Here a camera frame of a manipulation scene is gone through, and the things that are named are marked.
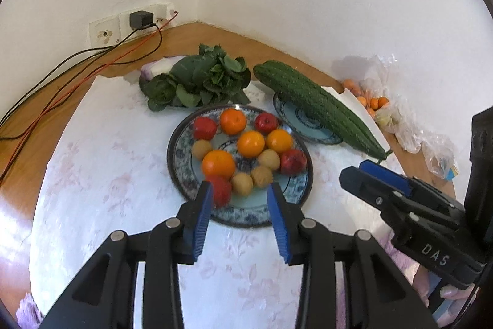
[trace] wooden table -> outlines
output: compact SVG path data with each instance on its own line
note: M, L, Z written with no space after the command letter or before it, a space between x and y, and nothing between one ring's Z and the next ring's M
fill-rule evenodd
M158 36L155 36L121 61L136 59L148 53L157 46L158 40ZM243 56L250 69L269 59L281 60L318 84L332 86L338 92L343 91L338 81L299 59L258 41L201 23L190 23L167 29L163 32L163 44L153 55L134 64L109 67L103 74L108 77L121 76L140 68L147 62L164 56L193 55L198 52L200 43L221 44L231 56ZM94 66L110 62L135 44L134 42L130 45L120 46L117 50L98 60ZM23 132L38 117L53 93L82 68L83 65L60 77L26 102L0 129L0 136L17 135ZM68 102L43 118L0 187L0 299L12 314L19 307L19 301L30 291L29 234L33 225L34 212L46 165L65 126L91 84L92 80L83 84ZM416 155L409 154L400 147L392 134L385 133L385 136L408 176L423 179L454 196L452 183L441 180L430 173L426 168L425 159L421 152ZM3 170L6 166L16 145L16 141L0 142L0 169Z

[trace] plate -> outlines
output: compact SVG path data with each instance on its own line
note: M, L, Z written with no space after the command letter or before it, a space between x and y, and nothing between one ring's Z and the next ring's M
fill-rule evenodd
M200 161L192 157L191 149L195 142L192 136L192 125L195 118L209 117L219 123L221 113L228 108L241 110L247 120L245 130L252 130L255 118L262 112L261 109L246 105L214 105L202 108L187 116L175 129L168 145L168 170L178 191L187 199L195 198L204 175L200 169ZM281 175L274 172L274 181L280 184L286 199L294 204L302 205L308 197L313 183L313 165L310 154L302 139L286 124L281 123L280 128L289 132L294 140L294 148L301 149L308 160L304 172L295 177ZM249 173L257 166L256 158L247 159L242 157L236 148L239 135L229 136L218 132L211 141L214 149L223 149L233 155L237 171ZM247 197L233 193L231 202L223 208L214 209L211 218L217 222L234 227L260 227L270 225L270 215L267 209L267 189L254 187L253 192Z
M274 94L272 102L279 117L305 141L328 145L342 142L341 137L326 129L318 120L309 118L293 103L282 101L277 93Z

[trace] electrical cable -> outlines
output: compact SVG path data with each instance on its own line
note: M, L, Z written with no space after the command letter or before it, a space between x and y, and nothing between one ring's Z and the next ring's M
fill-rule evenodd
M70 80L68 80L68 81L67 81L67 82L66 82L66 83L65 83L65 84L64 84L61 88L59 88L59 89L58 89L58 91L55 93L55 95L53 95L53 97L50 99L50 101L48 102L48 104L46 105L46 107L45 107L45 108L41 111L41 113L45 112L45 110L46 110L46 109L50 106L51 102L53 102L53 100L55 99L55 97L56 97L56 96L57 96L57 95L58 95L58 94L59 94L59 93L60 93L60 92L61 92L64 88L66 88L66 87L67 87L67 85L68 85L68 84L70 84L70 83L71 83L71 82L72 82L75 78L77 78L78 76L80 76L80 75L81 75L81 74L82 74L82 73L83 73L83 72L84 72L87 68L89 68L92 64L94 64L94 63L95 63L98 59L100 59L101 57L103 57L104 55L106 55L109 51L111 51L111 50L115 49L118 45L123 44L123 42L125 42L125 41L126 41L126 40L127 40L127 39L131 36L131 35L133 35L133 34L134 34L135 32L137 32L137 31L138 31L138 30L133 31L133 32L132 32L132 34L130 34L129 36L127 36L127 38L125 38L122 42L120 42L119 44L117 44L117 45L115 45L115 46L113 46L113 47L110 47L110 49L108 49L108 50L106 50L106 51L104 51L104 52L99 52L99 53L97 53L97 54L94 54L94 55L92 55L92 56L89 56L89 57L85 58L84 60L82 60L81 62L79 62L79 64L81 64L81 63L83 63L83 62L87 61L88 59L90 59L91 57L98 56L98 57L96 57L94 60L92 60L90 63L88 63L88 64L87 64L87 65L86 65L86 66L85 66L85 67L84 67L84 68L83 68L80 72L78 72L77 74L75 74L75 76L73 76ZM130 60L129 62L123 62L123 63L120 63L120 64L130 64L130 63L134 63L134 62L139 61L139 60L141 60L141 59L143 59L143 58L145 58L145 57L147 57L147 56L149 56L149 55L153 54L154 52L156 52L156 51L159 49L159 47L161 46L162 42L163 42L163 35L162 35L162 33L160 33L160 37L161 37L161 39L160 39L160 41L159 41L159 45L158 45L158 46L157 46L154 50L152 50L152 51L151 51L151 52L149 52L148 54L146 54L146 55L144 55L144 56L141 56L141 57L139 57L139 58L137 58L137 59ZM14 137L0 137L0 141L6 141L6 140L17 140L17 139L21 138L24 134L26 134L26 132L27 132L27 130L28 130L28 129L29 129L29 127L28 127L26 130L24 130L22 133L20 133L20 134L18 134L18 135L16 135L16 136L14 136Z
M112 64L116 64L116 65L123 65L123 64L130 64L130 63L134 63L138 60L142 60L144 57L147 57L151 54L153 54L155 51L157 51L159 49L159 47L161 46L162 44L162 41L163 41L163 36L162 36L162 30L167 26L169 25L169 23L174 20L178 15L178 12L175 12L174 13L174 16L171 17L169 20L167 20L162 26L161 28L158 28L156 24L154 24L158 29L156 30L156 32L154 32L153 34L149 35L146 39L144 39L143 41L141 41L139 44L137 44L137 46L133 47L132 49L130 49L129 51L125 52L123 55L120 55L118 58L114 59L113 61L103 65L103 66L100 66L100 67L97 67L96 69L94 69L88 76L86 76L80 83L78 83L77 85L75 85L71 90L69 90L67 93L64 93L58 100L55 101L55 104L53 106L51 106L49 109L49 105L51 104L51 102L53 102L53 99L61 92L61 90L63 88L66 87L66 85L68 83L66 83L65 86L63 86L63 88L61 88L60 90L57 91L57 93L53 96L52 100L48 103L48 105L46 105L46 107L43 109L43 111L41 112L41 114L39 115L39 117L24 131L24 133L22 134L23 135L23 138L21 139L21 141L19 142L19 144L17 145L16 149L14 150L14 152L12 153L11 155L11 158L9 160L9 162L7 163L7 166L5 168L5 170L3 171L3 173L0 175L0 184L3 182L3 180L5 179L7 173L10 171L10 168L13 166L14 162L17 160L21 150L24 148L27 140L29 139L29 137L31 136L31 134L33 133L33 130L34 128L38 125L38 122L40 121L40 119L48 112L54 110L55 108L63 105L69 98L70 96L84 83L86 82L87 80L89 80L90 78L92 78L94 75L96 75L97 73L101 72L102 70L106 69L107 67L111 66ZM126 37L122 42L120 42L120 44L122 44L124 41L126 41L131 35L134 34L131 33L128 37ZM132 60L132 61L128 61L128 62L120 62L119 64L117 64L116 62L120 59L122 59L123 57L125 57L126 55L130 54L131 52L133 52L134 50L136 50L137 48L139 48L140 46L142 46L143 44L145 44L147 41L149 41L152 37L154 37L157 33L159 33L160 35L160 41L159 41L159 45L153 49L151 52L148 52L146 55L144 56L141 56L135 60ZM91 61L87 66L84 67L83 70L87 69L87 67L89 67L90 65L92 65L97 59L99 59L100 57L106 55L107 53L109 53L110 51L112 51L113 49L115 49L117 46L119 46L120 44L112 47L111 49L105 51L105 52L102 52L103 55L100 55L100 56L97 56L96 59L94 59L93 61Z
M37 94L39 91L41 91L43 88L45 88L48 85L50 85L51 83L53 83L53 81L55 81L56 79L58 79L58 77L62 76L66 72L72 70L76 66L79 66L81 63L85 62L87 59L90 59L92 56L97 55L97 53L94 54L94 55L92 55L92 56L90 56L90 57L88 57L88 58L85 58L85 59L81 60L80 62L77 62L77 64L71 66L69 69L67 69L66 71L64 71L63 73L61 73L60 75L58 75L57 77L55 77L52 80L50 80L48 83L46 83L41 88L38 88L38 86L40 84L42 84L48 77L50 77L56 70L58 70L61 66L63 66L65 63L67 63L70 59L73 59L74 57L79 56L80 54L84 54L86 52L100 51L100 50L109 50L109 49L112 49L112 48L113 48L113 46L108 46L108 47L93 47L93 48L89 48L89 49L84 49L83 51L76 52L75 54L70 55L69 57L67 57L63 62L60 62L54 69L52 69L46 76L44 76L34 87L32 87L29 91L27 91L16 103L14 103L14 105L4 114L4 116L0 120L0 127L2 127L2 125L4 125L4 123L7 121L7 119L24 102L26 102L27 100L29 100L31 97L33 97L35 94Z
M121 44L123 44L126 40L128 40L132 35L134 35L138 30L134 30L133 32L131 32L129 35L127 35L126 38L124 38L121 42L119 42L118 44L114 45L114 46L111 46L109 47L109 49L107 49L106 51L104 52L100 52L96 55L92 55L90 57L87 57L85 58L84 60L81 61L82 62L85 62L86 60L90 59L91 57L93 56L97 56L94 60L92 60L91 62L89 62L86 66L84 66L84 68L78 72L77 74L75 74L75 76L73 76L70 80L68 80L63 86L61 86L61 88L58 89L58 91L55 93L55 95L53 95L53 97L50 99L50 101L48 102L48 104L46 104L45 108L41 111L41 113L45 112L45 110L50 106L51 102L53 102L53 100L56 98L56 96L63 91L64 88L67 87L68 84L70 84L73 80L75 80L78 76L80 76L85 70L87 70L92 64L94 64L98 59L100 59L101 57L103 57L104 55L106 55L109 51L113 50L113 49L116 49L117 47L119 47ZM26 134L26 132L29 130L29 127L24 130L21 134L19 135L16 135L14 137L0 137L0 141L4 141L4 140L16 140L16 139L19 139L21 138L24 134Z

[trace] plastic bag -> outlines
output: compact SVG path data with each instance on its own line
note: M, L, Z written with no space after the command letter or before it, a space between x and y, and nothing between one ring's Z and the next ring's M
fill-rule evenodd
M386 60L374 56L368 63L369 69L360 82L363 92L367 98L389 99L386 105L375 112L375 122L385 131L395 134L405 151L416 154L422 150L426 166L433 174L446 180L457 176L453 143L442 134L422 129L414 110L405 98L397 93L397 59L393 55Z

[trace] leafy green vegetable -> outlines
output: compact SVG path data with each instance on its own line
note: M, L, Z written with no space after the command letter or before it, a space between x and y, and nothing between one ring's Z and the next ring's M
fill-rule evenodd
M209 69L210 73L220 73L221 71L223 71L223 67L221 66L221 64L215 64Z
M243 92L243 90L238 91L235 95L231 96L231 102L240 103L241 105L245 105L247 102L250 102L247 95Z
M166 106L196 107L216 103L250 103L243 92L251 72L242 57L226 54L220 45L199 45L199 54L179 60L169 74L160 74L147 82L139 79L141 91L149 97L149 108Z
M186 90L192 91L194 87L192 81L193 72L195 71L196 63L201 60L202 57L200 55L185 56L182 60L175 63L169 73L172 74Z
M219 85L214 84L210 78L204 81L204 88L218 95L221 94L221 90L222 90L222 88Z
M177 96L174 96L173 100L171 101L171 103L169 105L180 107L180 106L183 106L183 103L181 103L180 98L178 98Z
M159 74L145 85L145 93L159 103L167 104L174 97L176 88L168 81L166 74Z
M194 108L200 102L200 95L188 93L182 84L177 86L177 97L187 108Z
M222 59L223 66L227 67L229 70L235 73L241 73L247 68L245 60L235 60L232 57L226 55Z
M224 77L224 71L221 71L220 73L213 74L210 80L213 82L213 84L218 85L223 77Z
M167 105L166 105L166 103L159 102L159 101L155 100L154 98L149 98L149 100L147 101L147 106L153 112L159 112L159 111L163 110L164 108L166 108Z
M192 75L192 83L199 90L203 88L203 82L210 76L210 70L216 65L216 60L212 56L203 56L201 60L195 62L195 69Z
M248 87L248 84L250 84L250 81L251 81L250 69L246 69L245 71L243 71L240 74L241 74L242 88Z
M242 89L241 80L231 80L229 85L224 89L224 92L229 95L235 95L238 91Z
M209 105L210 101L213 99L214 93L210 91L200 91L200 98L202 100L202 105Z

